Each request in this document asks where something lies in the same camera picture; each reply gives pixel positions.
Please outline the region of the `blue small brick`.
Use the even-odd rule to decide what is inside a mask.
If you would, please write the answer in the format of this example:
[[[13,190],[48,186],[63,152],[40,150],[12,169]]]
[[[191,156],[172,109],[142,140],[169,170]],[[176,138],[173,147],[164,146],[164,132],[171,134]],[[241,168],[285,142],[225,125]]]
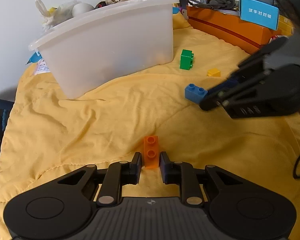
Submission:
[[[198,87],[193,83],[190,83],[185,88],[185,98],[196,104],[200,104],[206,94],[207,90],[202,87]]]

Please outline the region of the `orange brick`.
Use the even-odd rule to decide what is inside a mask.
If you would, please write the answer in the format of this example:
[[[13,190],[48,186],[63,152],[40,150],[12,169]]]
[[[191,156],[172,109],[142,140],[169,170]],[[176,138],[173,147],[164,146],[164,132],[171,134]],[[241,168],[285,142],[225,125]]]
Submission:
[[[149,169],[159,167],[159,139],[156,135],[143,139],[143,165]]]

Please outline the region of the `white egg shaped object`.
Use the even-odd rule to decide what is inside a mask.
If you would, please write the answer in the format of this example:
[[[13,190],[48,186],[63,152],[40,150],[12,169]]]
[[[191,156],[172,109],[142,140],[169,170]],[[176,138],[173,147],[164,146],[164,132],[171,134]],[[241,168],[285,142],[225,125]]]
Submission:
[[[94,7],[88,3],[77,3],[72,8],[72,16],[76,17],[92,10],[94,10]]]

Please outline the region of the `small yellow brick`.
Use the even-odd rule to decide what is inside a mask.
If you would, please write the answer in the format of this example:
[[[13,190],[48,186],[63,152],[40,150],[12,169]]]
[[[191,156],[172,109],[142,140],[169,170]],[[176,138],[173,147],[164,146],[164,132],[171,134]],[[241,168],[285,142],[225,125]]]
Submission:
[[[207,71],[209,77],[221,77],[221,71],[217,68],[212,68]]]

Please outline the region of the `green brick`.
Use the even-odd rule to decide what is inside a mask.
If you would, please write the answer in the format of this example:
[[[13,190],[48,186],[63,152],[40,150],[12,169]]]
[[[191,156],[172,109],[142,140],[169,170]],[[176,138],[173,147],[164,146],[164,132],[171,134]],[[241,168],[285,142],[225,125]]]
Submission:
[[[180,55],[180,69],[190,70],[193,67],[194,53],[191,50],[183,49]]]

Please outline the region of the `yellow cloth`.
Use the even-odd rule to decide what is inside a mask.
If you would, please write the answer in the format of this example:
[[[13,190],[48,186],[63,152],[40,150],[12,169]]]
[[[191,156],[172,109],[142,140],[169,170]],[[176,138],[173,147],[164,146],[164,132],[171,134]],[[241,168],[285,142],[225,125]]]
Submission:
[[[174,60],[111,80],[69,100],[52,74],[29,66],[19,80],[0,152],[0,239],[10,239],[3,210],[14,196],[87,164],[106,168],[132,159],[143,139],[159,138],[172,160],[213,164],[288,198],[297,211],[291,239],[300,239],[300,116],[231,119],[202,111],[184,97],[194,83],[210,88],[247,57],[242,49],[173,17]],[[180,69],[183,49],[193,67]]]

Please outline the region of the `orange box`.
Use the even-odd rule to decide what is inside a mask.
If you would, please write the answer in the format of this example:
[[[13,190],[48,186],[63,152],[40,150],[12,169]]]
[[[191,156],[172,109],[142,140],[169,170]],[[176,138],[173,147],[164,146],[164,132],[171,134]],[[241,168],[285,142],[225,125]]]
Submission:
[[[269,43],[280,30],[271,30],[243,21],[239,16],[223,14],[211,9],[187,7],[188,22],[195,29],[213,35],[252,54]]]

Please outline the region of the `light blue box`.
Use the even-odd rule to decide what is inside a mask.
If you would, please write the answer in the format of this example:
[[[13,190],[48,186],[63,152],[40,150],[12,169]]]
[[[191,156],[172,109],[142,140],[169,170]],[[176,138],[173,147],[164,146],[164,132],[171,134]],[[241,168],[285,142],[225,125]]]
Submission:
[[[279,25],[279,9],[257,0],[239,0],[239,17],[271,30],[277,30]]]

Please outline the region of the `white plastic bin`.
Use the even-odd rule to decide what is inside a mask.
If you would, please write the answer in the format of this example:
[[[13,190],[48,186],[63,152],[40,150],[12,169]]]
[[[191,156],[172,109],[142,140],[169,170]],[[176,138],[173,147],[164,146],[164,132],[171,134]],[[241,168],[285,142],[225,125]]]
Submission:
[[[120,76],[173,60],[173,5],[130,0],[73,17],[29,45],[64,94],[79,98]]]

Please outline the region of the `white plastic bag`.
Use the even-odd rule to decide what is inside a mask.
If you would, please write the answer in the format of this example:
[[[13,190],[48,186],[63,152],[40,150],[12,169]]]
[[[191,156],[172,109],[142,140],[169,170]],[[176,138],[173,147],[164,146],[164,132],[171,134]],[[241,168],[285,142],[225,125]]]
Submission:
[[[79,1],[73,0],[71,2],[61,4],[57,8],[52,7],[50,9],[47,9],[45,4],[41,0],[35,0],[36,8],[43,16],[43,32],[47,32],[51,28],[71,19],[72,10],[77,4],[79,4]]]

